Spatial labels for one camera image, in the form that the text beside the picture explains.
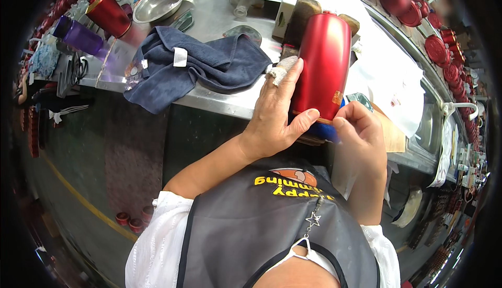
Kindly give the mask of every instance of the forearm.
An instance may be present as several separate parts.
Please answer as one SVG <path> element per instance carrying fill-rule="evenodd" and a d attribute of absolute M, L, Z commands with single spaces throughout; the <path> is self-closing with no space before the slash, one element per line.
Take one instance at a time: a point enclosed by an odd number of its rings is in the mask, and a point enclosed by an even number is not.
<path fill-rule="evenodd" d="M 379 225 L 384 203 L 386 173 L 359 175 L 348 198 L 351 214 L 361 225 Z"/>
<path fill-rule="evenodd" d="M 242 152 L 238 143 L 240 136 L 185 167 L 167 182 L 164 191 L 193 199 L 254 162 Z"/>

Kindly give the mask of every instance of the metal bowl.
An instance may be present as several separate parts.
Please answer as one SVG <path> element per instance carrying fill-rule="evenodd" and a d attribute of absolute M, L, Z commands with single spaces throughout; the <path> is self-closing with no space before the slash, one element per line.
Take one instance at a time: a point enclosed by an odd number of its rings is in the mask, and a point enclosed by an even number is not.
<path fill-rule="evenodd" d="M 164 20 L 178 10 L 181 0 L 141 0 L 133 12 L 133 20 L 146 24 L 156 20 Z"/>

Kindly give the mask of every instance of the woman's left hand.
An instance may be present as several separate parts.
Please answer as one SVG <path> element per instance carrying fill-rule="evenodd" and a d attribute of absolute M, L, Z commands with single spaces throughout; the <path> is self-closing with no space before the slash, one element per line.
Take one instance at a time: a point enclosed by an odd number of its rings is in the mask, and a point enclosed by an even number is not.
<path fill-rule="evenodd" d="M 291 68 L 279 86 L 273 77 L 261 88 L 251 121 L 239 135 L 239 146 L 251 161 L 270 157 L 290 147 L 319 118 L 319 111 L 311 108 L 296 116 L 288 125 L 288 110 L 295 85 L 303 70 L 303 60 Z"/>

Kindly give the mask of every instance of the cartoon logo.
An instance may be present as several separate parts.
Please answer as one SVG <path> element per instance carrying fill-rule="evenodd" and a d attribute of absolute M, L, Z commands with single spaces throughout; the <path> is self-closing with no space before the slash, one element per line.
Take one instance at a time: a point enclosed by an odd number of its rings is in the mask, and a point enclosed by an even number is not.
<path fill-rule="evenodd" d="M 312 187 L 317 187 L 317 179 L 309 171 L 304 171 L 301 168 L 276 168 L 269 170 L 276 174 L 294 180 L 302 184 L 308 184 Z"/>

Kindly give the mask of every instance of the hand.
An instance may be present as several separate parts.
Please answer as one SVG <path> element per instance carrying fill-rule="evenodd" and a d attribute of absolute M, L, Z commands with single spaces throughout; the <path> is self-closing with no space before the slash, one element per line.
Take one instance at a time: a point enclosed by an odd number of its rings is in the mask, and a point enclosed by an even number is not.
<path fill-rule="evenodd" d="M 272 83 L 273 77 L 267 76 L 254 106 L 253 117 L 239 135 L 239 146 L 249 160 L 270 157 L 285 150 L 319 118 L 319 111 L 311 108 L 288 125 L 291 96 L 302 70 L 303 60 L 298 59 L 279 86 Z"/>
<path fill-rule="evenodd" d="M 386 178 L 387 153 L 381 122 L 364 105 L 352 101 L 342 107 L 333 126 L 346 149 L 347 158 L 369 181 Z"/>

